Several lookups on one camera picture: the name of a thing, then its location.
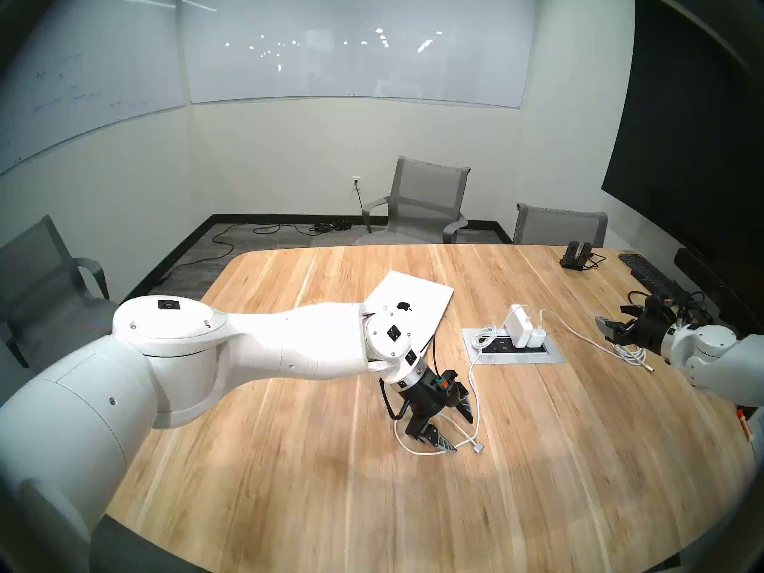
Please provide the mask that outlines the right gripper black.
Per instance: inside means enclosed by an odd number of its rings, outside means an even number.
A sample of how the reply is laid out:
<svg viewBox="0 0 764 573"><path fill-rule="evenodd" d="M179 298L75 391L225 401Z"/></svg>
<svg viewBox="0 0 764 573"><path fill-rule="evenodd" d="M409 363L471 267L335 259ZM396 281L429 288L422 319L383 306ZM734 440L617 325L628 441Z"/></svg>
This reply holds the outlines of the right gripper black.
<svg viewBox="0 0 764 573"><path fill-rule="evenodd" d="M633 319L625 324L602 315L595 316L595 325L603 337L607 341L619 341L623 347L636 346L662 355L663 339L673 326L673 311L638 304L621 305L620 311Z"/></svg>

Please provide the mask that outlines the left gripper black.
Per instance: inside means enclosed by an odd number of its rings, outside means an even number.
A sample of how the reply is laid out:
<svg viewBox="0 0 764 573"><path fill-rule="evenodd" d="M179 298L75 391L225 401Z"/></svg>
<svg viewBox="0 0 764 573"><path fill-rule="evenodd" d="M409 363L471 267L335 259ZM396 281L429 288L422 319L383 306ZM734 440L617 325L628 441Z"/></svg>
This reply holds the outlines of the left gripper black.
<svg viewBox="0 0 764 573"><path fill-rule="evenodd" d="M422 375L419 380L401 389L401 397L409 402L414 416L406 426L406 434L435 449L434 454L456 453L457 449L445 438L429 419L445 407L456 410L470 423L474 413L467 389L461 389L457 375Z"/></svg>

